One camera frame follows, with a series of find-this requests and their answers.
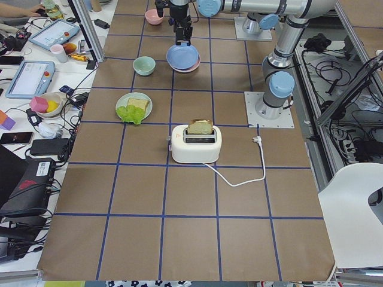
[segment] lettuce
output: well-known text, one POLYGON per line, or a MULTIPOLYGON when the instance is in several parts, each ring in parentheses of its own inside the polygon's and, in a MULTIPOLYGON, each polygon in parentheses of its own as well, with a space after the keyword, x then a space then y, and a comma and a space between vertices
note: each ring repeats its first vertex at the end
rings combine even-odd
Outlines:
POLYGON ((116 113, 121 117, 122 121, 134 124, 141 124, 142 119, 145 117, 145 111, 133 105, 119 106, 116 113))

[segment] yellow ball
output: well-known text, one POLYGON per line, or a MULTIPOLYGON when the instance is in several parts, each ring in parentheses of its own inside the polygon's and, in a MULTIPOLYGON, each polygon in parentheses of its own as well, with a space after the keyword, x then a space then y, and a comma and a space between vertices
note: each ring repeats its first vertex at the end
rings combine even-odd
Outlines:
POLYGON ((57 109, 58 106, 59 106, 58 103, 56 103, 53 100, 49 100, 48 101, 48 108, 47 108, 46 112, 53 112, 55 109, 57 109))

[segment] white mounting plate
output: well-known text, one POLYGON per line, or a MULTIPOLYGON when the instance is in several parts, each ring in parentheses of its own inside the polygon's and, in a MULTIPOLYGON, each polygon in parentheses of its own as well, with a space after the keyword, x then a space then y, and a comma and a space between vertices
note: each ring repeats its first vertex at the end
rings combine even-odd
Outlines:
POLYGON ((246 33, 243 30, 243 25, 246 21, 246 17, 234 17, 235 33, 238 40, 249 40, 249 41, 272 41, 272 35, 270 30, 263 30, 259 34, 253 35, 246 33))
POLYGON ((246 102, 246 112, 247 112, 247 122, 249 127, 271 127, 276 129, 293 129, 294 122, 293 117, 291 116, 290 109, 283 109, 282 114, 279 118, 275 120, 267 120, 261 117, 256 112, 256 103, 259 98, 263 97, 264 92, 262 91, 246 91, 245 92, 245 102, 246 102))

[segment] yellow tool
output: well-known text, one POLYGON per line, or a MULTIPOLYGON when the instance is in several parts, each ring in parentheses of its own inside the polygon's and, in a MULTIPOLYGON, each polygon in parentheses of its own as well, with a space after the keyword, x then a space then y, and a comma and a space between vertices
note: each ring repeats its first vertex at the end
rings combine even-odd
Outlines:
POLYGON ((79 55, 79 54, 68 54, 68 57, 77 61, 82 61, 82 62, 89 61, 89 58, 87 56, 79 55))

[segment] gray fabric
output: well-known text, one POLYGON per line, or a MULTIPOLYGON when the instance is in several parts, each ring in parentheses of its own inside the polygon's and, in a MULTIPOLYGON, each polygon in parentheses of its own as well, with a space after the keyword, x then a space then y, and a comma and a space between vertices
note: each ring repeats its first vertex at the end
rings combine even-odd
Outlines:
MULTIPOLYGON (((40 4, 40 0, 0 0, 0 3, 20 7, 20 8, 29 8, 35 5, 40 4)), ((28 21, 29 17, 23 18, 5 18, 0 17, 0 21, 4 22, 4 24, 10 26, 23 26, 28 21)))

